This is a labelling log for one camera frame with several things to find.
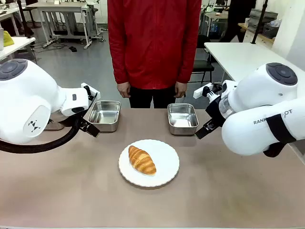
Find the person's right hand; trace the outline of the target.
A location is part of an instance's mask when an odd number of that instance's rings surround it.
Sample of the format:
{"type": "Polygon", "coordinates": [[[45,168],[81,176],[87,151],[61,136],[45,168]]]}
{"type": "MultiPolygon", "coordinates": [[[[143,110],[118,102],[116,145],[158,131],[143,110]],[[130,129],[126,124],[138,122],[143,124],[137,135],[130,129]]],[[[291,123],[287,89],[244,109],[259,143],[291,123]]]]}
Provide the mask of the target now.
{"type": "Polygon", "coordinates": [[[122,98],[130,98],[130,88],[129,82],[117,84],[117,90],[122,98]]]}

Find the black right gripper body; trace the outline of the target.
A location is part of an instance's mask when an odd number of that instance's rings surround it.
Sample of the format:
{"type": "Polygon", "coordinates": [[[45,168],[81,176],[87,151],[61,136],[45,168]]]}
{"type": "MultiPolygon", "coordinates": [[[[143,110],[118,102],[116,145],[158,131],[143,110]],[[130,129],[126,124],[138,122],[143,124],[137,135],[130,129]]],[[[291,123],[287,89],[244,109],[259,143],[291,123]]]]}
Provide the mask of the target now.
{"type": "Polygon", "coordinates": [[[209,105],[205,110],[208,113],[208,115],[211,117],[211,119],[207,123],[208,125],[212,125],[213,127],[222,127],[224,122],[226,121],[226,119],[223,117],[219,109],[220,100],[221,97],[218,96],[209,103],[209,105]]]}

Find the person's left hand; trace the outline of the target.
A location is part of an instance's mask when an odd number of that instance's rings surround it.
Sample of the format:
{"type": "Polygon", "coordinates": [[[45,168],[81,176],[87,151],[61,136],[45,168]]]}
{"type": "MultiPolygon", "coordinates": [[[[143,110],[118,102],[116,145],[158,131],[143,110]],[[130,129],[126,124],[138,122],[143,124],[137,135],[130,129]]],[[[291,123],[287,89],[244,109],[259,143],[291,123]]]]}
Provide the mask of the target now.
{"type": "Polygon", "coordinates": [[[175,98],[182,98],[185,96],[185,93],[187,91],[187,84],[186,83],[180,83],[176,82],[175,84],[175,98]]]}

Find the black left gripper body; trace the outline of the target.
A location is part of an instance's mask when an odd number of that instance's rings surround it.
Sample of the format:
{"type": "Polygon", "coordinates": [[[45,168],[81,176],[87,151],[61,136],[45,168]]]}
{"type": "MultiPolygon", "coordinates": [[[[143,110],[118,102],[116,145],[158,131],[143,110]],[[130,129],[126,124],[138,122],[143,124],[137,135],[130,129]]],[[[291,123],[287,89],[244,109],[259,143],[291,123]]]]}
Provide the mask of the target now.
{"type": "Polygon", "coordinates": [[[89,127],[91,124],[84,119],[85,115],[99,98],[99,92],[67,92],[66,101],[59,110],[59,123],[64,127],[89,127]]]}

